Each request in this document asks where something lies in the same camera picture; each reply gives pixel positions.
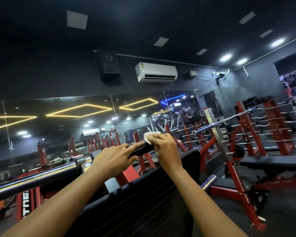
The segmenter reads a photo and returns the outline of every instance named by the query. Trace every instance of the black backrest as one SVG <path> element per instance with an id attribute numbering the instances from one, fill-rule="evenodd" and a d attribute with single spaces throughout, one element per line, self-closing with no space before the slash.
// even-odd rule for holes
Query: black backrest
<path id="1" fill-rule="evenodd" d="M 192 149 L 181 158 L 183 167 L 198 182 L 199 151 Z M 192 216 L 180 193 L 158 167 L 86 206 L 66 236 L 190 237 L 192 228 Z"/>

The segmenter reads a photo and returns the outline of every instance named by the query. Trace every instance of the speaker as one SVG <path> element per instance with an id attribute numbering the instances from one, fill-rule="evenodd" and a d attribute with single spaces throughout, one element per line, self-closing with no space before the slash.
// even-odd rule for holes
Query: speaker
<path id="1" fill-rule="evenodd" d="M 115 50 L 99 47 L 96 62 L 102 80 L 110 80 L 119 76 L 120 67 Z"/>

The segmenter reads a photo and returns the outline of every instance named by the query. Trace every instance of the person's right hand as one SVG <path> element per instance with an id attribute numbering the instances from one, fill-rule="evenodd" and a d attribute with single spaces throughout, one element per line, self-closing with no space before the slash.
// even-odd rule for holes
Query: person's right hand
<path id="1" fill-rule="evenodd" d="M 170 134 L 150 135 L 147 139 L 153 143 L 156 156 L 168 175 L 183 169 L 177 144 Z"/>

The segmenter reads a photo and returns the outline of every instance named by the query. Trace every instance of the black foam grip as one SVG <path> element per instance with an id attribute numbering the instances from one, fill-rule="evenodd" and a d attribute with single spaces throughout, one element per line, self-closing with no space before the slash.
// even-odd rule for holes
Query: black foam grip
<path id="1" fill-rule="evenodd" d="M 137 150 L 134 150 L 130 154 L 129 158 L 131 158 L 134 155 L 140 156 L 140 155 L 146 154 L 146 153 L 153 151 L 153 150 L 154 150 L 153 145 L 149 145 L 147 142 L 144 142 L 144 144 L 140 148 L 138 148 Z"/>

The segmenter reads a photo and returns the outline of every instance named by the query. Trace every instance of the person's left hand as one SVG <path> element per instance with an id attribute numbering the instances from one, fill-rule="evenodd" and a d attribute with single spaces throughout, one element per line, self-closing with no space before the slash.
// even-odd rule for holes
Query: person's left hand
<path id="1" fill-rule="evenodd" d="M 129 159 L 128 157 L 134 150 L 142 145 L 143 142 L 138 142 L 128 147 L 128 144 L 124 143 L 120 146 L 104 148 L 103 151 L 94 158 L 89 171 L 100 171 L 103 173 L 106 180 L 115 177 L 134 163 L 138 156 L 134 155 Z"/>

